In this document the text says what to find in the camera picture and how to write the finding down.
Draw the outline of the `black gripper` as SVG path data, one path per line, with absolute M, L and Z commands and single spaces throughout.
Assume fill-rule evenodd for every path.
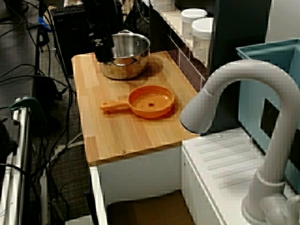
M 89 22 L 89 24 L 91 29 L 90 38 L 95 47 L 95 56 L 98 62 L 108 63 L 114 61 L 112 49 L 114 43 L 108 21 L 95 21 Z

